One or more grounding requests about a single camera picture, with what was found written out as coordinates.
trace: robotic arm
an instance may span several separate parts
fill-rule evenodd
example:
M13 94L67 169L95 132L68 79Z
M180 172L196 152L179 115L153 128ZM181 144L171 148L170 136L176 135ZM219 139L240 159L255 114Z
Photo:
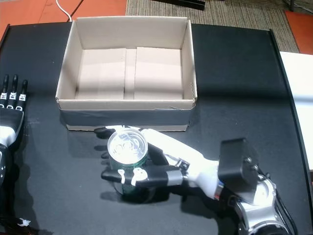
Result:
M7 161L10 158L8 147L15 142L22 126L27 93L27 80L23 81L18 97L18 76L13 77L10 93L8 93L8 83L9 76L6 75L0 96L0 187L5 178Z
M185 182L214 200L228 191L227 201L240 218L239 235L291 234L277 207L276 185L260 173L257 155L245 139L222 142L220 160L211 161L158 131L140 131L150 146L162 153L163 164L125 169L123 176L118 170L105 170L102 179L144 188Z

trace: gray carpet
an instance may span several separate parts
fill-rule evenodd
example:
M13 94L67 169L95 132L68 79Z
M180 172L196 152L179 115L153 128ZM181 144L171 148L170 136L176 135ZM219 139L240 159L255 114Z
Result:
M312 0L301 0L311 6ZM195 10L153 0L128 0L126 15L181 16L192 23L243 28L273 29L281 51L299 52L281 0L207 0L205 10Z

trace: black tabletop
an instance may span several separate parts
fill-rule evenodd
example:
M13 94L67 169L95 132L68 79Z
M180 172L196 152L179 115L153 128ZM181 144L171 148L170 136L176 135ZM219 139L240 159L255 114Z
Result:
M0 54L1 78L17 73L29 80L15 153L16 217L55 235L233 234L232 216L196 196L131 204L101 180L105 142L68 131L54 99L69 29L70 23L12 26ZM187 131L168 134L213 160L222 140L246 137L299 234L313 233L308 169L270 32L197 24L192 31L199 99Z

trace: can lid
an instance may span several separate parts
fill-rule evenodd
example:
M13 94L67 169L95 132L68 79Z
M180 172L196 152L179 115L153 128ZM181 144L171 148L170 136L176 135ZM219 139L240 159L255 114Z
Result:
M108 151L117 162L134 164L145 157L148 152L148 143L140 131L126 128L110 136Z

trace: cardboard box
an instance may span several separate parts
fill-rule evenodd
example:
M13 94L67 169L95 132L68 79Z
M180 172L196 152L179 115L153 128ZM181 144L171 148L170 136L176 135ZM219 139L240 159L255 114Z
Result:
M56 101L69 130L184 131L197 100L191 24L179 17L72 23Z

